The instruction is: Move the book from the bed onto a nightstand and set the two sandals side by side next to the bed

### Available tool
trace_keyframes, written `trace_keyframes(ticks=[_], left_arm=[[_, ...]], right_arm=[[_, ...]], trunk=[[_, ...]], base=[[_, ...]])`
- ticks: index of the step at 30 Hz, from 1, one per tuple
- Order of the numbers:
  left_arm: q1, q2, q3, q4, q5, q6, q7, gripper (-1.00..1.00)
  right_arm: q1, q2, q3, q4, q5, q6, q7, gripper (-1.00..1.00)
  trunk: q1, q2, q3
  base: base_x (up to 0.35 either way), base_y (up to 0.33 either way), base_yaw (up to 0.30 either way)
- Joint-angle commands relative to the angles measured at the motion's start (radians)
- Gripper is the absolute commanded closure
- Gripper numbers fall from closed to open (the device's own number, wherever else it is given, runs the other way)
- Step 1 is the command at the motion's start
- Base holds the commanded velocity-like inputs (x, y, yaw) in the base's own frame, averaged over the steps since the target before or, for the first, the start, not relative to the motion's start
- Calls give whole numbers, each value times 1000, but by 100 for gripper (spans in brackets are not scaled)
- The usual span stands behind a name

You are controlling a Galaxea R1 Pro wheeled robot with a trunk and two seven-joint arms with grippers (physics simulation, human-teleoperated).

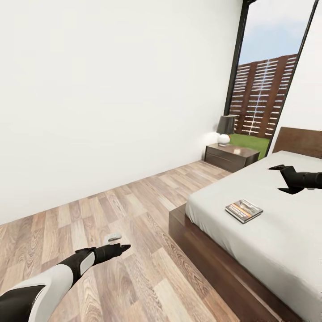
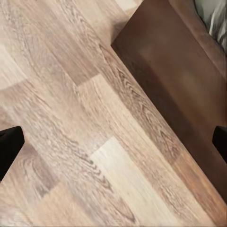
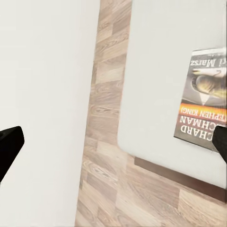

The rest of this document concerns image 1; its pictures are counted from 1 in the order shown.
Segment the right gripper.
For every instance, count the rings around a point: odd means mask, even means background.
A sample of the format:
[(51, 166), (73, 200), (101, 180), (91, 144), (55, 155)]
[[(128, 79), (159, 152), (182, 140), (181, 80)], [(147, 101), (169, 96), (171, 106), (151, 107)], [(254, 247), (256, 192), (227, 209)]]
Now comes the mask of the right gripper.
[(294, 166), (285, 166), (284, 164), (278, 165), (269, 170), (280, 170), (285, 182), (287, 183), (288, 188), (279, 188), (280, 191), (297, 194), (298, 192), (308, 188), (304, 183), (305, 172), (296, 172)]

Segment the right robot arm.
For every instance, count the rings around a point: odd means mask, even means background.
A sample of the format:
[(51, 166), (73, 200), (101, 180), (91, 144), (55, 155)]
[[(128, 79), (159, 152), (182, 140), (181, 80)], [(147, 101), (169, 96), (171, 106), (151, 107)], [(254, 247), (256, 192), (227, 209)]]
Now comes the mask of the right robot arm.
[(314, 191), (315, 189), (322, 189), (322, 172), (312, 173), (309, 169), (296, 172), (294, 166), (278, 165), (269, 170), (280, 170), (288, 188), (279, 188), (280, 191), (297, 194), (298, 192), (307, 188)]

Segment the hardback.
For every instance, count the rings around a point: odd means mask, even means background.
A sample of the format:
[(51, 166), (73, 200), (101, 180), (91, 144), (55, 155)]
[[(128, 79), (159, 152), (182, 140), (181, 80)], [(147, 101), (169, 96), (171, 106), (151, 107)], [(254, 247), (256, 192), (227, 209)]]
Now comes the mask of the hardback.
[(239, 200), (226, 207), (226, 211), (233, 215), (241, 223), (248, 222), (257, 215), (263, 213), (263, 211), (252, 205), (247, 200)]

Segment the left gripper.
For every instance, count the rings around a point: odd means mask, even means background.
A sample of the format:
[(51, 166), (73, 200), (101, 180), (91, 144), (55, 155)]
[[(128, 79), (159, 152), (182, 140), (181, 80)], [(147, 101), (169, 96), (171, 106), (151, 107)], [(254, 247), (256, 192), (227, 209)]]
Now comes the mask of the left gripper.
[(105, 262), (111, 258), (119, 257), (122, 255), (124, 251), (129, 249), (131, 245), (121, 245), (120, 243), (118, 244), (112, 244), (112, 245), (106, 245), (101, 247), (103, 252), (104, 252), (104, 258), (102, 262)]

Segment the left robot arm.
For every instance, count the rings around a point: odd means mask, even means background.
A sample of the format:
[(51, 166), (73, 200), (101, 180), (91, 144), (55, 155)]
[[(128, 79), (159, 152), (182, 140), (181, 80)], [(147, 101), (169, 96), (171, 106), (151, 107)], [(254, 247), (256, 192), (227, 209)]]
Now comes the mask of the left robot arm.
[(0, 296), (0, 322), (48, 322), (71, 287), (96, 264), (119, 257), (131, 245), (112, 244), (122, 238), (104, 237), (103, 247), (76, 250), (47, 271), (24, 280)]

